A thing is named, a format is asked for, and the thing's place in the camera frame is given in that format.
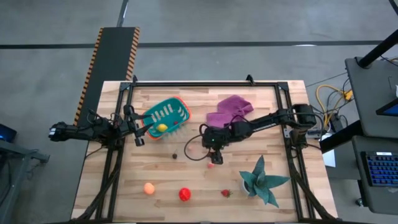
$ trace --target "keyboard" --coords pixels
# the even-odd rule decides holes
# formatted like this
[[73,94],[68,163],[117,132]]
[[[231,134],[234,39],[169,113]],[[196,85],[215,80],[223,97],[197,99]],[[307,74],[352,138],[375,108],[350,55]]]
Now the keyboard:
[[398,187],[398,154],[367,152],[365,158],[370,186]]

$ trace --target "purple towel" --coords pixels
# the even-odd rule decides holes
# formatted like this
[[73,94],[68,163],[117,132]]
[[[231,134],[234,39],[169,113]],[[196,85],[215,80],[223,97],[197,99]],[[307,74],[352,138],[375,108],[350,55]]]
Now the purple towel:
[[[238,95],[232,95],[221,101],[217,105],[217,112],[206,115],[207,125],[223,128],[236,116],[244,116],[253,111],[250,102],[247,102]],[[233,121],[242,121],[242,118],[236,117]]]

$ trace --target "artificial plant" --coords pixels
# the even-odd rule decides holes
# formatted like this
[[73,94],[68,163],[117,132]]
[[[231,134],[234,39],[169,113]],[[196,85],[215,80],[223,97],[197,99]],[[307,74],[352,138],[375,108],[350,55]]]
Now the artificial plant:
[[257,161],[253,172],[239,171],[239,173],[247,184],[246,186],[250,197],[258,195],[265,204],[270,203],[279,208],[276,198],[270,189],[284,184],[290,179],[289,177],[266,175],[264,171],[264,157],[262,155]]

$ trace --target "concrete floor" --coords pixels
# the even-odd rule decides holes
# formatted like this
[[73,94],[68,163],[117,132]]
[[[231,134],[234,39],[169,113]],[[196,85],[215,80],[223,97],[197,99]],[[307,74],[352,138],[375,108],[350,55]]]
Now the concrete floor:
[[[122,0],[3,0],[0,44],[93,43],[100,27],[115,26]],[[141,27],[140,42],[382,40],[396,29],[388,0],[131,0],[124,26]],[[305,80],[306,85],[345,71],[344,59],[374,46],[139,49],[140,80]],[[14,223],[68,220],[86,142],[50,142],[48,128],[71,123],[91,49],[0,50],[0,123],[18,130],[17,143],[40,148],[50,162],[24,182]],[[398,55],[398,49],[386,57]],[[320,84],[341,87],[346,75],[307,88],[317,106]],[[321,98],[326,100],[327,90]],[[358,119],[354,103],[341,112]],[[356,182],[331,179],[339,217],[398,223],[398,216],[359,208]]]

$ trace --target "green basket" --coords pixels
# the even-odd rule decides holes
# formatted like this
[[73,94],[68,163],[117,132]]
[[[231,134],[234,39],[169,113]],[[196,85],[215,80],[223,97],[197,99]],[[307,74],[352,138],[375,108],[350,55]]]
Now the green basket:
[[[191,118],[191,111],[181,98],[175,96],[156,104],[147,110],[144,115],[151,115],[151,117],[142,120],[144,126],[154,124],[148,129],[149,137],[159,139],[164,134],[175,131],[181,124],[188,121]],[[160,124],[167,126],[166,131],[160,132],[156,129]]]

